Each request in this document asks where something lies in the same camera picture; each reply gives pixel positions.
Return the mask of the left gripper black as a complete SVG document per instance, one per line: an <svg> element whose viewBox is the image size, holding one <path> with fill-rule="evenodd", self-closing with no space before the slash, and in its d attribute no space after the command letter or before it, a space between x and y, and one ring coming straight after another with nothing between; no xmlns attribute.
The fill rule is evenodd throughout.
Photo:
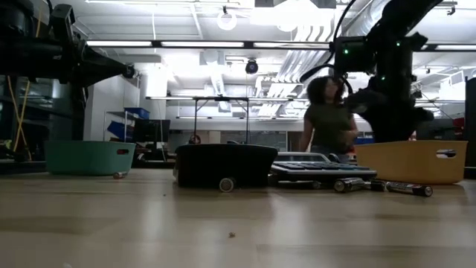
<svg viewBox="0 0 476 268"><path fill-rule="evenodd" d="M83 66L87 48L86 40L75 39L68 44L52 39L50 43L57 48L51 57L50 78L61 83L86 84L86 70ZM117 75L128 77L129 67L91 50L91 78L105 80Z"/></svg>

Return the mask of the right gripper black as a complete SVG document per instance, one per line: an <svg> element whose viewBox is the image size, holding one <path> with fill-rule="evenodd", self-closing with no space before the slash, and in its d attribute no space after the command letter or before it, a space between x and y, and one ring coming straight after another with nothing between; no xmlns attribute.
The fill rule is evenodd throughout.
<svg viewBox="0 0 476 268"><path fill-rule="evenodd" d="M415 107L416 98L410 88L377 90L368 87L367 91L372 97L367 121L376 143L406 141L421 123L434 119L432 112Z"/></svg>

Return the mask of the black AA battery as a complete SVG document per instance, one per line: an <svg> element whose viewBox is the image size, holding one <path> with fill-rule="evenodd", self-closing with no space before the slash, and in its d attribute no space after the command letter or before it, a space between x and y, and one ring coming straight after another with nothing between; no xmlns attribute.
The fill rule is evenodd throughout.
<svg viewBox="0 0 476 268"><path fill-rule="evenodd" d="M362 178L353 177L337 179L333 188L338 193L349 193L360 190L383 192L385 190L385 184L376 180L365 181Z"/></svg>
<svg viewBox="0 0 476 268"><path fill-rule="evenodd" d="M403 182L387 182L386 189L389 192L410 194L419 197L430 197L433 194L433 188L431 186Z"/></svg>

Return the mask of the silver desk calculator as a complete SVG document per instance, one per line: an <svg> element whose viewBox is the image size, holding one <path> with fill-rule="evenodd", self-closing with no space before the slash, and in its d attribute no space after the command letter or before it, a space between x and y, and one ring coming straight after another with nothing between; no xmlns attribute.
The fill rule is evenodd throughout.
<svg viewBox="0 0 476 268"><path fill-rule="evenodd" d="M279 152L271 165L268 181L327 183L353 177L370 180L377 176L369 167L342 163L335 155L330 157L322 153Z"/></svg>

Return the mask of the black desk calculator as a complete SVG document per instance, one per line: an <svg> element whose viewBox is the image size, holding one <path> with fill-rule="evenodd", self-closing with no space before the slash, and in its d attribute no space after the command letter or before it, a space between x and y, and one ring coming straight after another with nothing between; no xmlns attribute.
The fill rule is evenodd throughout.
<svg viewBox="0 0 476 268"><path fill-rule="evenodd" d="M176 149L173 175L181 188L219 188L223 178L235 179L235 188L264 188L277 154L255 144L186 144Z"/></svg>

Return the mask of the long ceiling light strip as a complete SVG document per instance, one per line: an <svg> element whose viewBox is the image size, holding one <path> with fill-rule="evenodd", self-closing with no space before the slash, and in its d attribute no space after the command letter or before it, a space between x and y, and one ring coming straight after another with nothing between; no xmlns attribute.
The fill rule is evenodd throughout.
<svg viewBox="0 0 476 268"><path fill-rule="evenodd" d="M110 48L148 48L152 47L150 41L120 41L120 40L89 40L88 46L91 47L110 47Z"/></svg>
<svg viewBox="0 0 476 268"><path fill-rule="evenodd" d="M253 42L254 48L271 50L329 50L328 42Z"/></svg>
<svg viewBox="0 0 476 268"><path fill-rule="evenodd" d="M243 48L244 42L216 42L216 41L164 41L162 47L171 48Z"/></svg>
<svg viewBox="0 0 476 268"><path fill-rule="evenodd" d="M476 51L476 45L438 45L436 51Z"/></svg>

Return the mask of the yellow plastic bin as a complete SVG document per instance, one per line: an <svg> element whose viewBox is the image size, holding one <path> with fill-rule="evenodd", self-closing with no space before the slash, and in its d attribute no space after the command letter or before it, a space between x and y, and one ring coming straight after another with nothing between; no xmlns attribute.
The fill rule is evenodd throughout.
<svg viewBox="0 0 476 268"><path fill-rule="evenodd" d="M355 146L357 163L385 181L451 185L463 180L465 141L395 141Z"/></svg>

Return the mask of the blue tilted storage bin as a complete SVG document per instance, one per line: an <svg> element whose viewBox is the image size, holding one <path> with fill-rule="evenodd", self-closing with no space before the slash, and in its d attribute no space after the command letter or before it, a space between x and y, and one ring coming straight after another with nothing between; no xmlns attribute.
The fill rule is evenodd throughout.
<svg viewBox="0 0 476 268"><path fill-rule="evenodd" d="M116 136L120 141L132 141L134 127L131 125L125 125L117 121L111 121L107 130Z"/></svg>

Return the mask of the red box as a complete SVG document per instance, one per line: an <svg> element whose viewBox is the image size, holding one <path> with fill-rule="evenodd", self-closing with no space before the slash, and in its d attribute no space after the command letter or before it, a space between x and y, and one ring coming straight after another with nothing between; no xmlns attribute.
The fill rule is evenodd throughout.
<svg viewBox="0 0 476 268"><path fill-rule="evenodd" d="M455 139L458 141L462 141L465 139L464 127L465 127L465 118L454 118L453 119L454 125L454 135Z"/></svg>

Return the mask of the person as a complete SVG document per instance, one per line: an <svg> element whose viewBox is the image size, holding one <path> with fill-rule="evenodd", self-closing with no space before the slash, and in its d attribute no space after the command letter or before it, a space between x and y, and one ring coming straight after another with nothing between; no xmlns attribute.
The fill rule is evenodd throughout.
<svg viewBox="0 0 476 268"><path fill-rule="evenodd" d="M341 163L349 161L358 128L353 114L343 105L343 92L342 82L331 76L317 77L308 84L310 105L303 117L300 151L334 154Z"/></svg>

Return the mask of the black computer monitor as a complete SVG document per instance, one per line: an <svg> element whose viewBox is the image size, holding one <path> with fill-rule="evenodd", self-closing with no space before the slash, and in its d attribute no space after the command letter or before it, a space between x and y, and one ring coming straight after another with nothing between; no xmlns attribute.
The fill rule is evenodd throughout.
<svg viewBox="0 0 476 268"><path fill-rule="evenodd" d="M133 139L137 142L168 142L170 120L137 120Z"/></svg>

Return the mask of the green plastic bin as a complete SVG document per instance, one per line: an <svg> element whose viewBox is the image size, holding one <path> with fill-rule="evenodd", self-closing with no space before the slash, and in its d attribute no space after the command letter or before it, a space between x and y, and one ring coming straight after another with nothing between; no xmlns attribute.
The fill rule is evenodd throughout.
<svg viewBox="0 0 476 268"><path fill-rule="evenodd" d="M52 174L111 176L131 169L134 143L118 141L46 141L46 170Z"/></svg>

